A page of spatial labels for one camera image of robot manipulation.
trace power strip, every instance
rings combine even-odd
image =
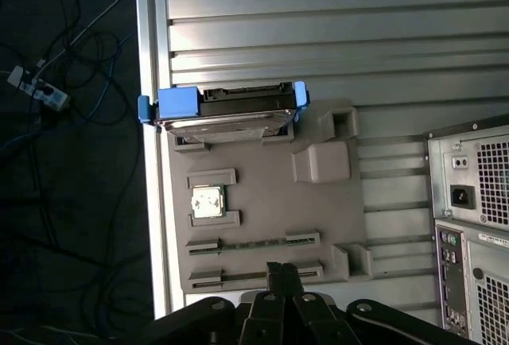
[[[66,93],[62,92],[60,89],[55,88],[50,83],[46,83],[45,81],[38,80],[37,89],[31,83],[25,83],[21,81],[23,75],[29,75],[30,72],[23,71],[23,68],[19,65],[16,66],[15,69],[10,73],[7,82],[9,84],[14,85],[16,88],[19,88],[21,91],[24,91],[28,96],[33,97],[37,100],[42,100],[44,104],[57,112],[68,107],[71,97]],[[41,89],[42,88],[51,88],[52,92],[49,95],[46,95]]]

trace gray plastic bracket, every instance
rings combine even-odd
[[[308,246],[320,246],[320,233],[316,230],[309,231],[289,231],[285,233],[286,241],[288,246],[293,246],[292,242],[296,242],[296,244],[300,243],[302,240],[310,241]]]
[[[351,175],[348,147],[344,141],[312,144],[292,154],[293,180],[323,184],[349,180]]]
[[[199,218],[194,219],[191,214],[188,215],[189,226],[194,230],[223,230],[225,228],[236,228],[240,226],[239,211],[226,211],[226,216],[217,218]]]
[[[216,284],[221,282],[222,274],[221,268],[195,271],[189,276],[189,281],[193,288],[200,287],[200,285]]]
[[[178,137],[173,136],[173,149],[178,153],[195,153],[195,152],[207,152],[210,150],[210,146],[201,142],[199,144],[181,144],[178,141]]]
[[[320,278],[324,276],[324,267],[318,260],[311,260],[307,262],[291,262],[297,267],[299,275],[303,278],[303,281],[309,281],[313,278]]]
[[[193,251],[197,250],[214,250],[219,248],[220,239],[202,239],[202,240],[190,240],[188,244],[186,244],[186,248],[188,249],[189,254],[192,254]]]
[[[188,188],[208,184],[228,186],[237,183],[235,169],[207,170],[205,172],[189,172],[186,177]]]
[[[348,140],[359,135],[359,117],[354,107],[336,108],[318,118],[321,140]]]
[[[371,250],[358,243],[332,245],[332,258],[337,273],[345,280],[373,278]]]
[[[292,142],[294,138],[295,136],[293,135],[293,122],[291,122],[286,128],[286,134],[262,137],[262,145],[278,144],[281,142]]]

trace ventilation grille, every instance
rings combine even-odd
[[[491,223],[509,225],[508,142],[481,145],[477,151],[481,211]]]
[[[480,329],[484,345],[509,344],[509,291],[507,284],[486,277],[486,287],[477,285]]]

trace power socket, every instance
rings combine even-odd
[[[454,169],[468,169],[468,157],[453,157],[453,168]]]
[[[19,89],[21,91],[24,91],[28,96],[32,97],[33,94],[34,99],[42,100],[47,107],[50,107],[51,109],[56,110],[57,112],[60,112],[61,110],[68,107],[71,101],[71,97],[66,93],[62,92],[60,89],[54,87],[50,83],[46,83],[45,81],[39,79],[37,83],[37,90],[34,92],[35,87],[31,83],[25,83],[24,81],[21,81],[23,75],[29,74],[30,72],[23,71],[23,68],[18,65],[10,73],[7,82],[9,84],[14,85],[16,88],[18,88],[19,85]],[[39,89],[43,87],[51,88],[53,92],[49,95],[46,95],[43,91]]]

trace metal side panel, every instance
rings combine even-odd
[[[420,137],[509,112],[507,0],[138,0],[138,26],[144,95],[303,79],[312,99],[351,100],[376,279],[323,288],[338,304],[370,297],[433,316]],[[144,133],[160,317],[202,295],[181,291],[168,137]],[[401,285],[416,289],[399,297]]]

